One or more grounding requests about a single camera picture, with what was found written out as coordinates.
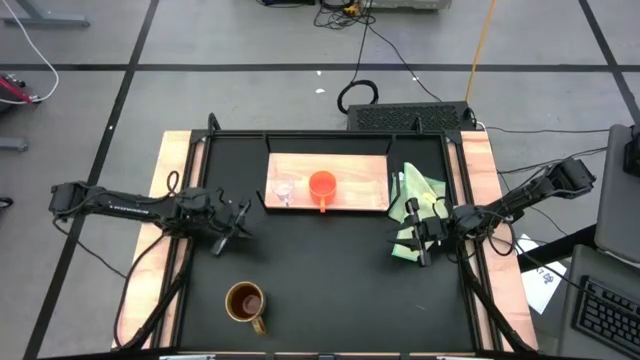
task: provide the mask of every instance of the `orange mug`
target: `orange mug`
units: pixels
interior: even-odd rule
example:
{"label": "orange mug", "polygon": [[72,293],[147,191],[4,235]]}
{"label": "orange mug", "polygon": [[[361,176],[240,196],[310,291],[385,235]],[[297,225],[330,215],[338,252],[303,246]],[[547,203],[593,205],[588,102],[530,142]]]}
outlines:
{"label": "orange mug", "polygon": [[327,210],[327,205],[336,197],[336,177],[328,171],[318,171],[309,178],[311,200],[320,205],[320,212]]}

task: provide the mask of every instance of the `black device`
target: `black device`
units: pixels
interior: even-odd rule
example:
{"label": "black device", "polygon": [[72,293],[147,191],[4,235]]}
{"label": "black device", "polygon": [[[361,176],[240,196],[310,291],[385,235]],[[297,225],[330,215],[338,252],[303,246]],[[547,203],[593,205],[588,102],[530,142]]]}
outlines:
{"label": "black device", "polygon": [[640,128],[633,126],[632,139],[624,147],[623,169],[627,174],[640,177]]}
{"label": "black device", "polygon": [[316,0],[262,0],[265,6],[280,5],[280,4],[303,4],[303,5],[315,5]]}
{"label": "black device", "polygon": [[351,105],[349,130],[475,130],[466,101]]}
{"label": "black device", "polygon": [[640,359],[640,301],[590,276],[583,276],[581,286],[586,292],[576,298],[573,328]]}

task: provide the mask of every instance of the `black cable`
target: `black cable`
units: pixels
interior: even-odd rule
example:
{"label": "black cable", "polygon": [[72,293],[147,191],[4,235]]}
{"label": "black cable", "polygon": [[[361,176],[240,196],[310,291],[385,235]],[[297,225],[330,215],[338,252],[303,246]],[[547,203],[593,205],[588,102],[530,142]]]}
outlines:
{"label": "black cable", "polygon": [[386,42],[387,44],[389,44],[389,46],[391,46],[393,48],[393,51],[396,52],[396,55],[398,55],[398,58],[400,59],[400,61],[402,61],[402,63],[404,64],[404,66],[407,68],[407,70],[409,70],[409,72],[411,73],[411,75],[413,76],[413,78],[415,79],[415,81],[420,85],[420,87],[422,88],[422,90],[424,90],[427,94],[431,95],[432,98],[438,100],[439,102],[442,102],[442,99],[440,99],[438,96],[436,96],[434,93],[432,93],[431,91],[429,91],[429,89],[427,89],[422,82],[420,81],[420,79],[418,78],[418,76],[413,72],[413,70],[411,70],[411,67],[409,66],[409,64],[407,64],[406,61],[404,61],[404,58],[402,57],[402,55],[400,55],[400,51],[398,51],[398,49],[396,48],[395,45],[393,45],[393,43],[389,40],[387,40],[384,36],[380,35],[377,31],[375,31],[373,29],[373,27],[371,25],[369,25],[369,30],[371,30],[371,32],[373,32],[374,34],[378,35],[378,37],[380,39],[382,39],[384,42]]}
{"label": "black cable", "polygon": [[369,7],[367,9],[365,9],[365,13],[367,14],[367,20],[364,23],[364,32],[362,33],[362,42],[360,43],[360,52],[358,53],[358,62],[356,63],[356,71],[353,74],[353,78],[351,79],[351,81],[349,82],[349,84],[342,89],[342,91],[340,92],[340,94],[338,95],[338,99],[336,100],[336,103],[338,105],[338,110],[340,110],[341,113],[343,114],[347,114],[347,109],[345,109],[344,105],[343,105],[343,100],[344,100],[344,96],[349,92],[349,90],[351,90],[352,88],[356,87],[356,86],[368,86],[369,88],[371,88],[371,90],[373,91],[373,99],[371,100],[371,102],[369,104],[377,104],[378,103],[378,99],[379,99],[379,95],[378,95],[378,87],[376,86],[376,84],[371,81],[371,80],[358,80],[355,81],[356,78],[358,77],[358,71],[360,70],[360,61],[362,59],[362,51],[364,49],[364,44],[365,44],[365,40],[367,38],[367,30],[369,30],[369,25],[370,25],[370,16],[371,16],[371,6],[372,3],[369,3]]}
{"label": "black cable", "polygon": [[[496,240],[508,243],[506,240],[504,239],[499,239],[499,238],[494,238]],[[560,274],[559,272],[557,272],[556,270],[550,268],[549,266],[541,263],[540,261],[538,261],[536,258],[534,258],[533,256],[529,255],[526,251],[524,251],[524,249],[516,243],[516,247],[518,248],[518,250],[520,250],[520,255],[524,256],[525,258],[527,258],[529,261],[531,261],[532,263],[534,263],[537,267],[539,268],[545,268],[549,271],[551,271],[552,273],[554,273],[555,275],[557,275],[560,279],[564,280],[567,284],[573,286],[576,290],[578,290],[578,292],[589,295],[589,296],[594,296],[593,293],[589,292],[588,290],[584,289],[583,287],[581,287],[580,285],[574,283],[573,281],[569,280],[567,277],[565,277],[564,275]],[[622,311],[622,312],[628,312],[628,309],[625,309],[615,303],[612,302],[608,302],[607,306],[609,307],[613,307],[618,311]]]}
{"label": "black cable", "polygon": [[[369,8],[365,9],[367,18],[369,17],[369,15],[371,15],[371,6],[372,5],[369,4]],[[365,43],[365,40],[367,39],[367,30],[369,30],[369,21],[366,21],[364,24],[364,31],[362,32],[362,42],[360,43],[360,51],[358,52],[358,62],[356,63],[356,72],[353,73],[353,78],[351,79],[352,83],[356,80],[356,77],[358,77],[358,71],[360,70],[360,61],[362,60],[362,51],[364,50],[364,43]]]}
{"label": "black cable", "polygon": [[510,134],[540,134],[540,133],[560,133],[560,134],[592,134],[600,132],[609,132],[609,129],[598,130],[555,130],[555,129],[543,129],[543,130],[505,130],[497,126],[487,126],[487,130],[498,130]]}
{"label": "black cable", "polygon": [[504,174],[498,173],[498,176],[500,176],[500,178],[502,179],[502,182],[504,183],[504,187],[507,188],[507,191],[511,192],[511,189],[509,188],[509,184],[507,184],[507,179],[504,178]]}
{"label": "black cable", "polygon": [[[175,170],[172,170],[169,173],[169,175],[167,175],[167,180],[166,181],[167,181],[167,183],[166,183],[167,184],[167,193],[166,194],[164,194],[164,195],[162,195],[160,197],[154,198],[154,199],[150,199],[150,200],[137,200],[137,201],[135,201],[135,204],[136,205],[157,204],[159,202],[162,202],[162,201],[168,199],[171,196],[175,196],[176,195],[176,189],[178,188],[178,184],[180,183],[180,173],[178,173]],[[131,199],[122,198],[122,197],[120,197],[119,194],[111,192],[111,191],[107,191],[106,194],[109,194],[109,195],[111,195],[113,197],[117,197],[117,198],[123,199],[125,201],[131,201]]]}
{"label": "black cable", "polygon": [[291,4],[291,5],[285,5],[285,4],[266,4],[260,0],[256,0],[256,2],[264,7],[268,7],[268,8],[273,8],[273,9],[292,9],[292,8],[297,8],[297,7],[302,7],[302,6],[307,6],[307,4]]}
{"label": "black cable", "polygon": [[124,306],[124,301],[127,297],[127,290],[129,289],[129,281],[131,281],[131,276],[133,275],[133,272],[135,271],[136,267],[138,266],[138,264],[140,263],[140,261],[151,251],[153,250],[153,248],[155,248],[162,239],[164,239],[164,237],[166,236],[166,234],[162,234],[160,235],[160,237],[158,237],[153,243],[151,243],[151,245],[149,245],[149,247],[147,247],[142,253],[140,253],[140,255],[138,256],[138,258],[136,258],[136,260],[133,262],[133,265],[131,265],[131,268],[129,269],[129,272],[127,273],[127,276],[125,277],[125,281],[124,281],[124,285],[123,285],[123,289],[122,289],[122,295],[120,296],[120,302],[118,303],[118,310],[116,310],[116,320],[113,324],[113,340],[116,343],[116,347],[117,348],[121,348],[122,347],[122,343],[120,342],[120,338],[118,336],[118,324],[120,323],[120,314],[122,313],[122,308]]}
{"label": "black cable", "polygon": [[[66,235],[67,237],[69,237],[69,232],[65,231],[64,229],[62,229],[60,227],[60,225],[58,225],[58,221],[60,221],[60,219],[58,218],[54,218],[53,219],[53,226],[58,229],[58,231],[60,231],[62,234]],[[76,243],[78,245],[80,245],[80,247],[86,251],[89,255],[95,257],[96,259],[100,260],[100,262],[106,266],[109,270],[113,271],[116,275],[120,276],[123,279],[126,279],[126,276],[121,273],[120,271],[118,271],[116,268],[114,268],[113,266],[111,266],[105,259],[103,259],[102,257],[100,257],[100,255],[94,253],[93,251],[91,251],[88,247],[86,247],[80,240],[76,239]]]}
{"label": "black cable", "polygon": [[541,162],[541,163],[538,163],[538,164],[523,166],[523,167],[520,167],[520,168],[511,169],[511,170],[498,170],[498,174],[515,174],[515,173],[520,173],[520,172],[526,172],[526,171],[530,171],[530,170],[533,170],[535,168],[538,168],[540,166],[546,166],[546,165],[552,165],[552,164],[555,164],[555,163],[559,163],[559,162],[562,162],[562,161],[567,160],[569,158],[576,158],[576,157],[582,157],[582,156],[591,156],[591,155],[595,155],[595,154],[601,153],[601,152],[606,151],[606,150],[607,150],[606,147],[590,149],[590,150],[584,150],[584,151],[569,155],[569,156],[567,156],[565,158],[562,158],[562,159],[548,160],[548,161]]}
{"label": "black cable", "polygon": [[555,226],[555,228],[556,228],[558,231],[560,231],[562,234],[564,234],[564,236],[569,236],[569,234],[567,234],[564,230],[562,230],[562,229],[560,228],[560,226],[558,226],[558,224],[556,224],[556,222],[555,222],[555,221],[553,221],[553,219],[552,219],[549,215],[547,215],[547,214],[545,214],[545,213],[544,213],[544,211],[542,211],[542,210],[540,210],[540,209],[538,209],[538,208],[536,208],[536,207],[533,207],[533,206],[530,206],[530,208],[531,208],[531,210],[537,211],[540,215],[542,215],[542,216],[546,217],[546,218],[547,218],[547,220],[549,220],[549,221],[553,224],[553,226]]}
{"label": "black cable", "polygon": [[[313,19],[313,26],[319,28],[325,28],[330,30],[343,30],[356,23],[360,24],[373,24],[376,22],[376,18],[371,14],[361,13],[357,16],[350,16],[344,12],[345,5],[349,3],[343,1],[343,5],[327,5],[320,4],[320,8]],[[320,21],[321,15],[329,15],[326,22]]]}
{"label": "black cable", "polygon": [[485,209],[480,208],[479,211],[483,214],[489,214],[492,215],[493,217],[497,217],[499,219],[501,219],[505,224],[507,224],[507,226],[509,227],[509,231],[511,232],[511,246],[509,247],[509,251],[507,251],[506,253],[502,253],[500,251],[498,251],[498,248],[496,248],[495,244],[493,243],[493,237],[492,237],[492,230],[491,227],[487,227],[487,231],[486,231],[486,235],[487,235],[487,239],[489,239],[489,245],[491,246],[491,248],[493,249],[493,251],[496,252],[496,254],[500,255],[500,256],[509,256],[511,255],[511,253],[513,253],[513,250],[515,250],[515,244],[516,244],[516,232],[513,229],[513,224],[507,220],[506,217],[493,212],[493,211],[488,211]]}

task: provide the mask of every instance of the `wooden board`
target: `wooden board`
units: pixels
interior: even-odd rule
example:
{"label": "wooden board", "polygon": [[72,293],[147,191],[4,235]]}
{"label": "wooden board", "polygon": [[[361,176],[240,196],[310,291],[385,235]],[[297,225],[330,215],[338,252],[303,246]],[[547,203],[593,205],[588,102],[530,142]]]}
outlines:
{"label": "wooden board", "polygon": [[[460,163],[458,161],[458,150],[454,143],[450,142],[447,145],[449,152],[449,162],[451,164],[451,172],[453,174],[453,184],[456,189],[456,201],[458,205],[464,205],[467,203],[462,185],[462,173],[460,170]],[[474,252],[474,245],[472,241],[467,241],[466,244],[467,253]],[[469,264],[473,273],[478,275],[478,262],[475,257],[469,259]],[[476,314],[478,315],[478,331],[480,331],[480,339],[482,342],[482,348],[485,350],[493,350],[493,342],[491,341],[491,327],[489,326],[489,317],[487,311],[483,307],[480,299],[474,296],[476,304]]]}
{"label": "wooden board", "polygon": [[[309,195],[309,178],[326,170],[336,177],[336,197],[328,210],[389,208],[387,157],[384,155],[269,154],[265,205],[268,208],[318,209]],[[293,184],[290,203],[274,191],[283,181]]]}
{"label": "wooden board", "polygon": [[[500,190],[488,134],[483,131],[462,132],[462,147],[475,204],[488,204],[501,198],[502,190]],[[506,225],[500,225],[496,229],[495,236],[500,239],[509,239],[511,237],[509,228]],[[507,252],[509,247],[499,241],[495,242],[495,246],[502,253]],[[509,256],[500,256],[491,248],[488,241],[483,243],[483,248],[496,306],[522,340],[537,349],[538,342],[515,252]],[[511,349],[504,338],[502,345],[505,350]]]}
{"label": "wooden board", "polygon": [[[189,139],[191,131],[167,131],[162,137],[162,144],[158,154],[156,169],[151,182],[151,190],[149,196],[158,197],[166,194],[166,179],[169,173],[176,170],[182,178],[187,153],[189,150]],[[202,151],[196,153],[195,158],[201,158]],[[190,184],[195,185],[199,171],[193,172]],[[154,242],[161,234],[153,224],[142,224],[140,234],[138,235],[138,243],[134,253],[134,260],[142,253],[152,242]],[[162,279],[164,277],[164,269],[167,264],[169,254],[170,238],[165,237],[153,250],[151,250],[144,259],[140,261],[136,270],[131,276],[129,287],[127,288],[127,296],[118,321],[118,337],[124,344],[129,341],[138,331],[140,326],[145,322],[153,308],[158,303],[160,297],[160,289],[162,287]],[[179,267],[181,259],[178,259],[176,269]],[[165,315],[165,328],[168,324],[173,325],[175,314],[175,301],[167,310]],[[168,338],[163,337],[162,345],[169,344]]]}

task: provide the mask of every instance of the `cable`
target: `cable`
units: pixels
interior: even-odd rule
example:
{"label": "cable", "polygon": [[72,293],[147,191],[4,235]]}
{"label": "cable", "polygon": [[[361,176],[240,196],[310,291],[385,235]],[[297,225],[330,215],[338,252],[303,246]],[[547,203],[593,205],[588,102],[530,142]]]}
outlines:
{"label": "cable", "polygon": [[[503,174],[498,174],[498,176],[500,176],[500,178],[502,178],[502,182],[504,183],[504,186],[507,188],[508,191],[511,191],[511,189],[509,189],[509,184],[507,183],[507,179],[504,178]],[[551,217],[547,214],[544,213],[544,211],[538,209],[535,206],[529,206],[529,208],[531,208],[534,211],[537,211],[538,213],[540,213],[540,215],[544,216],[547,218],[547,220],[551,221],[551,223],[553,224],[553,226],[556,227],[556,229],[558,229],[558,231],[560,231],[561,233],[564,234],[564,236],[569,236],[569,234],[567,234],[564,230],[562,230],[560,228],[560,226],[558,226],[558,224],[556,224],[555,221],[553,221],[553,219],[551,219]]]}
{"label": "cable", "polygon": [[[504,243],[507,243],[507,244],[508,244],[508,242],[507,242],[506,240],[504,240],[504,239],[499,239],[499,238],[494,238],[494,239],[496,239],[496,240],[498,240],[498,241],[502,241],[502,242],[504,242]],[[590,293],[588,290],[584,289],[584,288],[583,288],[583,287],[581,287],[580,285],[578,285],[578,284],[574,283],[573,281],[569,280],[567,277],[565,277],[564,275],[560,274],[560,273],[559,273],[559,272],[557,272],[556,270],[554,270],[554,269],[550,268],[549,266],[547,266],[547,265],[545,265],[545,264],[541,263],[540,261],[538,261],[538,260],[537,260],[536,258],[534,258],[533,256],[529,255],[526,251],[524,251],[524,249],[520,246],[520,244],[516,243],[516,245],[515,245],[515,246],[516,246],[516,248],[517,248],[518,250],[520,250],[520,255],[522,255],[522,256],[524,256],[525,258],[527,258],[529,261],[531,261],[532,263],[534,263],[537,267],[539,267],[539,268],[541,268],[541,267],[542,267],[542,268],[545,268],[545,269],[547,269],[547,270],[551,271],[551,272],[552,272],[552,273],[554,273],[556,276],[558,276],[560,279],[562,279],[564,282],[566,282],[568,285],[573,286],[576,290],[578,290],[578,292],[580,292],[580,293],[582,293],[582,294],[589,295],[589,296],[593,296],[593,293]],[[618,311],[622,311],[622,312],[627,312],[627,311],[628,311],[627,309],[622,308],[621,306],[619,306],[619,305],[617,305],[617,304],[614,304],[614,303],[611,303],[611,302],[609,302],[609,303],[607,303],[607,304],[608,304],[608,306],[613,307],[613,308],[617,309]]]}
{"label": "cable", "polygon": [[436,96],[434,93],[432,93],[431,91],[429,91],[429,89],[427,89],[422,82],[420,82],[420,79],[418,78],[418,76],[413,72],[413,70],[411,70],[411,67],[409,67],[409,64],[407,64],[406,61],[404,61],[404,58],[402,58],[402,55],[400,55],[400,51],[398,51],[398,49],[396,48],[395,45],[393,45],[393,43],[389,40],[387,40],[384,36],[380,35],[377,31],[375,31],[373,29],[373,27],[371,25],[369,25],[369,30],[371,30],[371,32],[373,32],[374,34],[378,35],[378,37],[380,39],[382,39],[384,42],[386,42],[387,44],[389,44],[392,48],[393,51],[396,52],[396,55],[398,55],[398,58],[400,59],[400,61],[402,61],[402,63],[404,64],[404,66],[407,68],[407,70],[409,70],[409,72],[411,73],[411,75],[413,76],[413,79],[420,85],[420,87],[422,88],[422,90],[424,90],[427,94],[431,95],[432,98],[438,100],[439,102],[442,102],[442,99],[440,99],[438,96]]}
{"label": "cable", "polygon": [[469,102],[469,95],[471,94],[471,85],[473,84],[473,76],[476,73],[476,65],[478,64],[478,59],[480,59],[480,51],[482,50],[482,45],[484,45],[484,38],[487,35],[487,29],[489,29],[489,23],[491,22],[491,17],[493,16],[493,9],[496,6],[496,0],[491,0],[491,5],[489,6],[489,13],[487,14],[487,18],[484,21],[484,25],[482,26],[482,33],[480,34],[480,41],[478,42],[478,47],[476,48],[476,54],[473,57],[473,64],[471,65],[471,74],[469,75],[469,82],[467,83],[467,93],[464,97],[464,101]]}
{"label": "cable", "polygon": [[547,220],[549,220],[549,221],[553,224],[553,226],[555,226],[555,228],[556,228],[558,231],[560,231],[562,234],[564,234],[564,236],[569,236],[569,234],[567,234],[564,230],[562,230],[562,229],[560,228],[560,226],[558,226],[558,224],[556,224],[556,222],[555,222],[555,221],[553,221],[553,219],[551,219],[551,217],[550,217],[549,215],[547,215],[547,214],[545,214],[545,213],[544,213],[544,211],[542,211],[542,210],[540,210],[540,209],[538,209],[538,208],[536,208],[536,207],[533,207],[533,206],[530,206],[530,208],[531,208],[531,210],[537,211],[540,215],[542,215],[542,216],[546,217],[546,218],[547,218]]}
{"label": "cable", "polygon": [[[59,221],[59,220],[60,220],[60,219],[57,219],[57,218],[53,219],[53,226],[54,226],[56,229],[58,229],[58,231],[60,231],[62,234],[64,234],[64,235],[66,235],[67,237],[69,237],[69,232],[68,232],[68,231],[65,231],[64,229],[62,229],[62,228],[60,227],[60,225],[58,225],[58,221]],[[91,255],[91,256],[93,256],[93,257],[95,257],[96,259],[100,260],[100,262],[101,262],[104,266],[106,266],[109,270],[111,270],[111,271],[112,271],[112,272],[114,272],[116,275],[120,276],[121,278],[126,279],[126,276],[125,276],[123,273],[121,273],[121,272],[120,272],[120,271],[118,271],[116,268],[114,268],[113,266],[111,266],[111,265],[110,265],[110,264],[109,264],[105,259],[103,259],[102,257],[100,257],[100,255],[98,255],[98,254],[94,253],[93,251],[89,250],[89,248],[88,248],[88,247],[86,247],[86,246],[85,246],[85,245],[84,245],[80,240],[76,239],[75,241],[76,241],[76,243],[77,243],[78,245],[80,245],[80,247],[81,247],[84,251],[86,251],[89,255]]]}
{"label": "cable", "polygon": [[147,247],[142,253],[140,253],[140,255],[133,262],[133,265],[131,265],[131,268],[129,269],[129,272],[127,273],[127,276],[125,277],[125,281],[124,281],[124,285],[123,285],[123,289],[122,289],[122,294],[120,295],[120,302],[118,303],[118,310],[116,311],[116,321],[113,323],[113,341],[116,343],[116,347],[117,348],[121,348],[122,347],[122,343],[120,342],[120,337],[118,335],[118,324],[120,323],[120,314],[122,313],[122,308],[124,307],[124,301],[127,298],[127,290],[129,289],[129,281],[131,281],[131,276],[133,275],[133,272],[135,271],[135,269],[138,266],[138,264],[140,263],[140,261],[151,250],[153,250],[153,248],[155,248],[160,243],[160,241],[162,239],[164,239],[165,236],[166,236],[166,234],[162,233],[162,235],[160,235],[160,237],[158,237],[156,240],[154,240],[153,243],[151,243],[151,245],[149,245],[149,247]]}
{"label": "cable", "polygon": [[509,231],[511,232],[511,247],[509,247],[509,251],[507,251],[506,253],[501,253],[500,251],[498,251],[498,248],[496,248],[495,244],[493,243],[493,238],[491,236],[491,231],[492,229],[490,227],[487,228],[486,234],[487,234],[487,238],[489,239],[489,245],[491,245],[491,248],[493,249],[493,251],[496,252],[496,254],[500,255],[500,256],[509,256],[511,255],[511,253],[513,253],[513,250],[515,250],[515,243],[516,243],[516,232],[513,229],[513,224],[511,224],[510,221],[507,220],[506,217],[493,212],[493,211],[488,211],[488,210],[484,210],[482,208],[479,209],[481,213],[483,214],[489,214],[492,215],[494,218],[499,218],[502,219],[502,221],[507,224],[507,226],[509,227]]}
{"label": "cable", "polygon": [[591,155],[595,155],[595,154],[601,153],[601,152],[606,151],[606,150],[607,150],[606,147],[590,149],[590,150],[584,150],[584,151],[580,151],[580,152],[577,152],[575,154],[569,155],[569,156],[567,156],[565,158],[562,158],[562,159],[549,160],[549,161],[541,162],[541,163],[538,163],[538,164],[523,166],[523,167],[520,167],[520,168],[511,169],[511,170],[498,170],[498,174],[515,174],[515,173],[520,173],[520,172],[526,172],[526,171],[530,171],[530,170],[533,170],[535,168],[538,168],[540,166],[552,165],[552,164],[564,161],[564,160],[569,159],[569,158],[576,158],[576,157],[582,157],[582,156],[591,156]]}
{"label": "cable", "polygon": [[[350,16],[345,14],[344,9],[351,6],[350,4],[352,2],[353,1],[345,2],[343,0],[342,5],[329,5],[321,2],[320,8],[318,9],[318,12],[313,19],[313,26],[330,30],[343,30],[352,25],[355,25],[356,23],[364,25],[368,23],[369,25],[371,25],[376,22],[376,18],[371,16],[370,13],[365,14],[366,9],[365,12],[357,16]],[[329,15],[326,22],[320,22],[320,15]]]}
{"label": "cable", "polygon": [[[38,50],[38,48],[33,44],[33,42],[31,41],[31,38],[29,37],[29,34],[27,34],[27,30],[25,30],[24,26],[20,22],[20,19],[18,19],[18,16],[13,12],[13,9],[11,9],[11,6],[9,6],[9,4],[7,3],[7,0],[2,0],[2,2],[4,3],[4,6],[6,6],[9,12],[11,13],[11,16],[13,16],[13,19],[16,21],[18,26],[20,26],[20,29],[22,30],[24,37],[27,38],[27,42],[29,42],[29,45],[31,45],[31,48],[33,48],[36,54],[40,56],[42,61],[44,61],[44,63],[47,64],[47,66],[49,66],[51,71],[53,71],[53,75],[55,75],[56,77],[56,81],[53,84],[51,91],[49,91],[49,93],[44,97],[38,97],[35,101],[40,102],[40,101],[47,100],[49,97],[51,97],[51,95],[53,95],[54,91],[56,91],[56,88],[58,87],[58,83],[60,82],[60,76],[58,75],[58,72],[56,71],[56,69],[54,69],[53,66],[51,66],[51,64],[49,63],[49,61],[47,61],[47,59],[40,53],[40,50]],[[0,102],[6,103],[6,104],[13,104],[13,105],[23,105],[27,103],[26,101],[11,101],[11,100],[5,100],[5,99],[0,99]]]}
{"label": "cable", "polygon": [[[367,19],[371,15],[371,6],[372,4],[370,3],[369,8],[365,9],[365,12],[367,14]],[[351,79],[352,83],[356,80],[356,77],[358,77],[358,71],[360,70],[360,61],[362,60],[362,51],[364,50],[364,43],[365,43],[365,40],[367,39],[367,30],[369,30],[369,25],[370,25],[369,21],[366,20],[364,24],[364,31],[362,32],[362,42],[360,43],[360,51],[358,52],[358,62],[356,63],[356,72],[353,74],[353,78]]]}
{"label": "cable", "polygon": [[498,130],[511,134],[540,134],[540,133],[560,133],[560,134],[591,134],[591,133],[600,133],[600,132],[609,132],[609,129],[598,129],[598,130],[555,130],[555,129],[544,129],[544,130],[505,130],[499,128],[497,126],[487,126],[488,130]]}

